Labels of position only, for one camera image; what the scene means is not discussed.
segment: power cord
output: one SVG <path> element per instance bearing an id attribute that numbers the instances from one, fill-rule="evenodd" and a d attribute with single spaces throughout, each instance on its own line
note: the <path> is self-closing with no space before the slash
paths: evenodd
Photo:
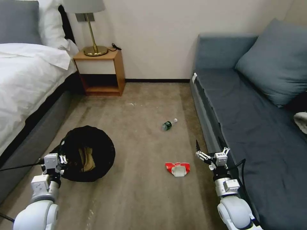
<path id="1" fill-rule="evenodd" d="M 255 217 L 255 223 L 254 224 L 256 226 L 259 226 L 260 222 L 257 220 L 257 217 L 255 215 L 255 211 L 254 211 L 253 206 L 252 206 L 252 202 L 250 201 L 250 198 L 248 196 L 248 193 L 247 193 L 247 190 L 246 190 L 246 187 L 245 187 L 245 179 L 244 179 L 244 166 L 245 166 L 245 162 L 246 162 L 246 159 L 241 160 L 238 164 L 236 164 L 232 168 L 229 168 L 228 171 L 231 171 L 231 170 L 233 170 L 235 168 L 238 168 L 240 165 L 242 165 L 241 176 L 242 176 L 242 185 L 243 185 L 243 190 L 244 190 L 244 193 L 245 193 L 246 201 L 247 201 L 248 205 L 250 206 L 250 208 L 252 210 L 253 216 Z"/>
<path id="2" fill-rule="evenodd" d="M 0 217 L 2 217 L 2 218 L 4 218 L 4 219 L 7 219 L 7 220 L 9 220 L 9 221 L 11 221 L 11 222 L 13 222 L 13 223 L 15 222 L 15 219 L 13 219 L 13 218 L 11 218 L 11 217 L 5 215 L 5 214 L 0 213 Z"/>
<path id="3" fill-rule="evenodd" d="M 112 47 L 114 48 L 114 50 L 111 50 L 111 49 L 109 49 L 109 48 L 108 48 L 108 50 L 110 50 L 110 51 L 112 51 L 112 52 L 114 52 L 114 51 L 116 51 L 116 50 L 122 50 L 121 48 L 119 48 L 118 46 L 116 46 L 114 43 L 112 43 Z"/>
<path id="4" fill-rule="evenodd" d="M 18 169 L 18 168 L 25 168 L 25 167 L 31 167 L 31 166 L 41 165 L 41 164 L 43 164 L 43 162 L 44 162 L 44 159 L 39 159 L 38 162 L 35 163 L 35 164 L 21 165 L 21 166 L 12 167 L 12 168 L 0 169 L 0 172 L 6 171 L 6 170 L 12 170 L 12 169 Z"/>

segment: baseboard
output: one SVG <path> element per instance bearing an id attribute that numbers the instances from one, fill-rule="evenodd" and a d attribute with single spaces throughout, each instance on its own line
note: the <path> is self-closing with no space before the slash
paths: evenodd
<path id="1" fill-rule="evenodd" d="M 126 82 L 189 83 L 189 82 L 190 82 L 190 79 L 126 79 Z"/>

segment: nightstand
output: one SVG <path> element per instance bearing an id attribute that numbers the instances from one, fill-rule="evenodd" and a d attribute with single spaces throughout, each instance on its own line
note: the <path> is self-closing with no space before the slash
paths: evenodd
<path id="1" fill-rule="evenodd" d="M 98 57 L 74 56 L 87 96 L 121 96 L 125 88 L 125 73 L 120 50 L 109 51 Z"/>

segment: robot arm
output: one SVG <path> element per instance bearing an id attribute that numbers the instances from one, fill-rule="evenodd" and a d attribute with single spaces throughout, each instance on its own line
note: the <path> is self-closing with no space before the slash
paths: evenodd
<path id="1" fill-rule="evenodd" d="M 237 197 L 240 184 L 228 174 L 227 160 L 229 148 L 209 156 L 200 150 L 196 141 L 196 156 L 209 165 L 213 171 L 213 180 L 217 195 L 221 198 L 217 206 L 218 213 L 229 230 L 249 229 L 263 230 L 254 224 L 255 217 L 247 202 Z"/>
<path id="2" fill-rule="evenodd" d="M 61 186 L 60 175 L 66 165 L 65 155 L 51 153 L 44 157 L 43 174 L 35 176 L 31 182 L 31 204 L 17 215 L 13 230 L 55 229 L 59 210 L 55 202 Z"/>

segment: lamp shade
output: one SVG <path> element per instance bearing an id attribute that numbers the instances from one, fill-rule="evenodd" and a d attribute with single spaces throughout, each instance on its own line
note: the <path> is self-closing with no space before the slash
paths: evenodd
<path id="1" fill-rule="evenodd" d="M 102 0 L 63 0 L 67 13 L 96 13 L 104 10 Z"/>

